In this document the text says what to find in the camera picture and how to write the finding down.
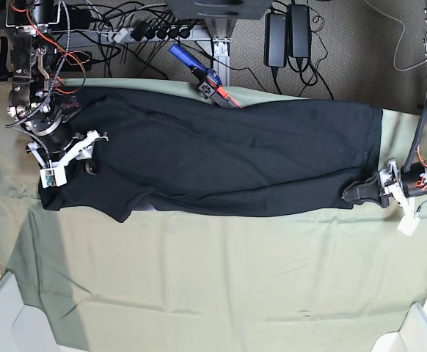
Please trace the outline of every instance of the blue handle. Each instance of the blue handle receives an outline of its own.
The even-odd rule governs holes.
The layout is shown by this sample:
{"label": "blue handle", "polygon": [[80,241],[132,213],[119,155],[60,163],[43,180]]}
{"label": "blue handle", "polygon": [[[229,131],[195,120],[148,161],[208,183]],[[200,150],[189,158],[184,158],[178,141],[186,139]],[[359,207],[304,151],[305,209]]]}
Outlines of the blue handle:
{"label": "blue handle", "polygon": [[191,70],[193,67],[197,67],[202,71],[207,71],[207,69],[200,62],[196,60],[190,53],[181,48],[178,44],[174,44],[169,48],[169,52],[176,56],[185,66],[189,67]]}

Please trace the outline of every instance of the clamp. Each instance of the clamp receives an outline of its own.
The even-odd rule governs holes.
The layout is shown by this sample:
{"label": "clamp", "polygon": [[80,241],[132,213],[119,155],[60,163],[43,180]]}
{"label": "clamp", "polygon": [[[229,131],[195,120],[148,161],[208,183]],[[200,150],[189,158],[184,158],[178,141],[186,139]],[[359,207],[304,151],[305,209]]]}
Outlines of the clamp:
{"label": "clamp", "polygon": [[212,69],[207,69],[196,58],[178,44],[174,44],[169,52],[176,56],[199,79],[197,90],[205,99],[211,99],[215,104],[223,108],[240,109],[241,106],[228,95],[222,87],[222,80]]}

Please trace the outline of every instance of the green cloth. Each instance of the green cloth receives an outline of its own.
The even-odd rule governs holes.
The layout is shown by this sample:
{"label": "green cloth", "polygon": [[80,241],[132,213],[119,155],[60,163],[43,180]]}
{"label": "green cloth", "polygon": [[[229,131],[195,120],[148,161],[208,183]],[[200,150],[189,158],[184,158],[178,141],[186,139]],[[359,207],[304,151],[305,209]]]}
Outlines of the green cloth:
{"label": "green cloth", "polygon": [[[180,82],[87,85],[198,98]],[[0,83],[0,267],[15,273],[26,304],[44,310],[60,345],[368,352],[426,299],[427,206],[412,237],[397,231],[394,202],[268,219],[134,212],[124,224],[90,208],[45,211],[29,137],[4,128],[9,91]],[[227,91],[243,105],[291,98]],[[384,112],[381,166],[404,162],[416,123]]]}

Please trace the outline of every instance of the black t-shirt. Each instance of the black t-shirt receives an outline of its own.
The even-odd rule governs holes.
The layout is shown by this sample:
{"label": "black t-shirt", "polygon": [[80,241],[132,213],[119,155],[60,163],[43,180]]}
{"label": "black t-shirt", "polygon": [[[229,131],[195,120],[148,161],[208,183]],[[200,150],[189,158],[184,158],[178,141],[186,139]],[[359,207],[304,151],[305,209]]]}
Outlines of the black t-shirt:
{"label": "black t-shirt", "polygon": [[83,163],[43,207],[88,206],[125,221],[132,210],[282,216],[350,209],[343,189],[378,167],[382,110],[333,100],[224,109],[133,89],[85,88],[75,131],[97,142],[98,175]]}

